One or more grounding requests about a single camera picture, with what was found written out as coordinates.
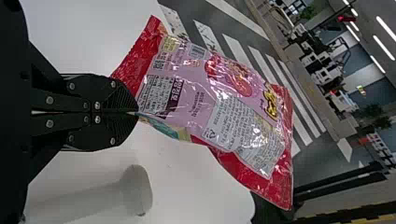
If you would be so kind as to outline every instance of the white table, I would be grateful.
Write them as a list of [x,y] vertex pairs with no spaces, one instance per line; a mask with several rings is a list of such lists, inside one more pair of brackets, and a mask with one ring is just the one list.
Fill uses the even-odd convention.
[[[32,42],[61,73],[109,76],[151,14],[165,21],[156,0],[21,3]],[[88,217],[80,216],[87,207],[64,211],[46,203],[73,203],[68,199],[83,190],[117,182],[131,164],[145,167],[151,181],[154,204],[145,217],[129,217],[117,202]],[[81,196],[81,201],[95,206],[98,199]],[[51,224],[60,223],[57,217],[73,224],[240,224],[253,214],[248,190],[233,180],[205,147],[180,143],[140,123],[121,147],[96,153],[60,153],[30,185],[26,208],[28,223]]]

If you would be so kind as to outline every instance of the white floor stripe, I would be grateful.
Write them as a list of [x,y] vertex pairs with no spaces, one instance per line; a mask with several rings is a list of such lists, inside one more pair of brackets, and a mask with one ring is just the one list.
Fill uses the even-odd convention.
[[297,93],[301,96],[301,98],[303,99],[304,104],[306,105],[306,107],[308,107],[309,112],[311,113],[311,115],[314,117],[314,120],[317,122],[317,125],[319,126],[320,130],[325,133],[327,130],[324,127],[323,123],[321,122],[320,118],[318,117],[317,113],[315,112],[314,108],[312,107],[312,105],[309,103],[308,99],[306,98],[305,94],[303,93],[303,91],[300,88],[300,85],[296,82],[295,78],[293,77],[293,75],[291,74],[290,70],[288,69],[288,67],[281,61],[279,61],[280,65],[282,66],[283,70],[286,72],[286,75],[289,77],[289,79],[291,80],[291,84],[294,86],[294,88],[297,90]]
[[232,18],[236,19],[237,21],[244,24],[246,27],[251,29],[252,31],[256,32],[257,34],[261,35],[265,39],[269,40],[267,34],[264,30],[256,24],[254,21],[251,21],[248,17],[244,14],[236,10],[234,7],[230,6],[224,0],[206,0],[206,2],[210,3],[214,7],[218,8],[219,10],[223,11],[227,15],[231,16]]
[[[364,167],[363,163],[361,161],[359,161],[359,168],[363,168],[363,167]],[[363,177],[366,177],[367,175],[369,175],[369,174],[359,175],[358,178],[363,178]]]
[[337,143],[338,148],[340,148],[341,152],[344,154],[346,160],[350,162],[350,159],[352,158],[352,147],[348,143],[348,141],[343,138]]
[[298,147],[296,141],[293,138],[293,141],[291,142],[291,157],[294,158],[300,151],[300,148]]
[[181,19],[178,16],[177,12],[161,4],[160,7],[161,10],[163,11],[163,15],[165,16],[166,20],[169,23],[169,26],[172,29],[173,35],[182,38],[184,40],[190,41],[186,29],[184,28],[183,22],[181,22]]
[[294,92],[293,88],[289,84],[288,80],[286,79],[285,75],[283,75],[283,72],[280,70],[279,65],[277,65],[276,60],[267,55],[268,60],[270,61],[270,64],[273,66],[275,69],[278,77],[282,81],[283,85],[289,90],[291,98],[293,99],[293,102],[297,106],[298,110],[300,111],[301,115],[303,116],[304,120],[308,124],[309,129],[311,130],[312,134],[315,137],[320,136],[320,132],[317,129],[317,126],[315,126],[314,121],[309,117],[308,113],[306,112],[305,108],[303,107],[303,104],[301,103],[300,99],[297,97],[296,93]]
[[[264,76],[270,83],[279,85],[276,81],[274,74],[271,72],[270,67],[268,66],[267,62],[264,60],[260,52],[252,47],[249,47],[253,57],[256,59],[256,62],[259,64],[260,69],[264,73]],[[312,138],[309,136],[308,132],[306,131],[304,125],[300,121],[300,118],[293,112],[293,124],[294,128],[296,129],[297,133],[300,135],[301,139],[303,140],[304,144],[308,146],[312,143]]]
[[248,59],[248,56],[246,55],[246,53],[244,52],[244,49],[242,48],[241,44],[237,40],[235,40],[227,35],[223,35],[223,36],[224,36],[225,41],[227,42],[228,46],[230,47],[231,51],[233,52],[233,56],[235,56],[235,59],[239,63],[243,63],[247,67],[253,68],[253,65],[251,65],[251,62]]
[[194,21],[195,26],[197,27],[199,33],[201,34],[202,39],[204,40],[206,47],[211,50],[215,51],[218,54],[224,56],[224,52],[221,49],[221,46],[219,44],[219,41],[216,39],[215,34],[213,34],[212,29],[208,27],[207,25],[203,25],[202,23],[198,21]]

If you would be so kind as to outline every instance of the floor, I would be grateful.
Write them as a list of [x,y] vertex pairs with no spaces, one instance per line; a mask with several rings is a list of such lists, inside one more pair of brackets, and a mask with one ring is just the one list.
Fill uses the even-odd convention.
[[[290,88],[296,103],[295,186],[356,169],[359,161],[361,166],[368,162],[363,150],[350,147],[354,140],[338,144],[331,140],[241,0],[145,0],[139,5],[129,0],[117,0],[117,4],[94,0],[21,3],[31,41],[61,73],[109,76],[149,15],[154,15],[175,35],[245,63],[266,80]],[[70,198],[84,190],[97,192],[117,185],[131,164],[144,166],[151,181],[154,205],[145,217],[128,217],[121,202],[110,202],[100,210],[87,210],[90,203],[61,209],[61,204],[70,203]],[[49,207],[56,203],[59,207]],[[31,184],[27,204],[30,223],[236,224],[247,223],[254,212],[248,190],[207,149],[179,143],[140,123],[121,147],[92,154],[59,154]]]

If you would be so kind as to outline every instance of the cartoon logo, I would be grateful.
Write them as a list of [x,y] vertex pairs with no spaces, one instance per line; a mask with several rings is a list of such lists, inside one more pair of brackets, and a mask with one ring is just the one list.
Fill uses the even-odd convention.
[[268,106],[265,108],[265,112],[271,119],[277,120],[276,96],[274,94],[274,90],[269,85],[266,85],[266,87],[267,90],[262,93],[262,95],[268,102]]

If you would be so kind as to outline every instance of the plastic packaging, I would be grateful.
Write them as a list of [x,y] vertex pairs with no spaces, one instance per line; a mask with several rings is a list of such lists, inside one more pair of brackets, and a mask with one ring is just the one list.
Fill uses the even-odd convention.
[[161,27],[151,17],[112,74],[134,95],[140,120],[172,138],[208,146],[241,184],[291,209],[288,91]]

